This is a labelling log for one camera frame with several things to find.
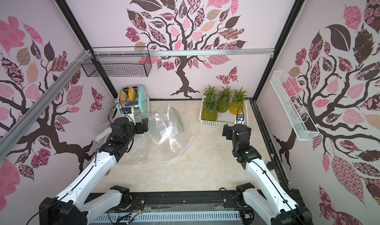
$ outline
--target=tree trunk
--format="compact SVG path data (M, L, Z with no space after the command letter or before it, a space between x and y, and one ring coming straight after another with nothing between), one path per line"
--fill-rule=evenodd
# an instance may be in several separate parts
M190 58L187 58L186 56L178 56L178 58L180 59L181 63L178 65L178 68L177 68L177 71L176 71L176 74L179 76L179 78L181 79L182 81L182 87L179 88L179 90L177 90L175 93L171 94L171 95L177 95L181 92L183 92L183 95L185 97L189 97L192 99L191 96L189 96L187 93L188 92L193 92L193 93L196 93L196 92L199 92L197 90L193 90L190 86L189 86L189 81L188 79L186 78L185 76L185 72L183 71L183 69L185 68L185 66L187 65L187 63L189 62Z

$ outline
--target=tree wall mural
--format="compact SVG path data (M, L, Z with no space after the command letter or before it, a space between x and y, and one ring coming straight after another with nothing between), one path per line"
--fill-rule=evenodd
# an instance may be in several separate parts
M144 11L135 11L137 6ZM137 30L127 28L125 35L136 43L136 50L141 50L141 46L154 50L239 49L246 42L236 40L244 32L243 28L234 29L240 18L235 16L238 7L238 0L132 0L127 12ZM181 79L182 86L172 95L183 93L185 97L192 98L188 93L199 91L190 86L185 67L191 69L203 65L212 69L213 65L231 59L226 55L217 55L151 57L151 60L153 64L157 63L158 69L162 67L167 71L174 70ZM230 75L216 77L223 84L230 84L238 78L237 69L234 69Z
M297 52L296 66L288 72L283 87L294 86L294 91L288 91L294 106L301 109L303 103L320 131L312 147L323 147L323 169L332 170L360 204L366 206L364 193L368 192L380 205L380 171L372 165L380 159L380 151L370 147L380 143L373 133L380 129L380 94L372 93L380 87L380 0L367 0L364 10L345 6L343 18L344 25L327 26L329 36L318 32L308 51ZM310 118L301 117L311 128ZM293 129L287 142L275 137L281 149L288 150L294 138ZM289 153L285 152L285 157L290 166ZM321 186L320 193L321 215L326 219L332 217L334 224L361 224L349 214L336 212Z

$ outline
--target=butterfly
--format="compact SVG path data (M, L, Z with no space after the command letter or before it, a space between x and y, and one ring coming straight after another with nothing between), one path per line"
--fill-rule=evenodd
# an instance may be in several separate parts
M95 99L95 102L92 103L90 107L90 112L93 112L95 110L101 110L102 104L100 103L103 100L102 94L98 93L97 90L95 90L93 87L91 87L92 96Z
M238 72L238 67L236 66L230 71L230 74L228 76L218 75L218 76L216 76L216 78L223 81L223 84L228 85L228 84L230 84L230 80L238 81L238 76L236 75L237 72Z

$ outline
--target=wire basket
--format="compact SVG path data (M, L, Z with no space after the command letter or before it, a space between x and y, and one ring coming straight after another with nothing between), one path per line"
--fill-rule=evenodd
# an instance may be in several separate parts
M319 131L311 119L309 113L307 112L307 108L303 105L301 98L297 94L294 96L297 97L299 99L298 102L301 103L301 107L296 109L295 105L292 102L292 99L288 95L289 91L296 91L294 90L288 78L285 76L284 72L282 70L274 71L270 82L278 96L278 99L280 99L280 102L284 107L284 110L289 118L290 123L292 124L298 140L306 141L316 137L319 134ZM287 90L284 89L282 85L283 83L289 84L290 87ZM314 125L312 130L309 130L306 127L303 120L304 118L311 120Z
M96 52L94 55L82 63L82 67L88 77L101 76L95 67L93 58L97 60L104 69L108 77L111 76L137 76L148 77L152 68L149 51L131 54L113 54L112 52Z

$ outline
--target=white wire shelf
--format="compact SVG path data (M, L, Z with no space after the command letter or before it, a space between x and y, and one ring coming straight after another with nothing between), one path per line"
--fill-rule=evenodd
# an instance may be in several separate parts
M284 110L289 118L290 123L292 124L298 140L306 141L316 137L319 134L319 130L307 112L307 108L303 105L301 98L297 94L294 94L296 91L294 90L291 82L286 77L285 73L282 70L274 71L270 82L278 96L278 99L284 107ZM283 83L287 83L287 85L290 87L287 87L287 89L285 89L283 87ZM295 101L297 101L297 104L299 105L298 108L296 108L296 106L293 104ZM305 122L307 120L311 120L313 123L313 128L307 128L304 120Z

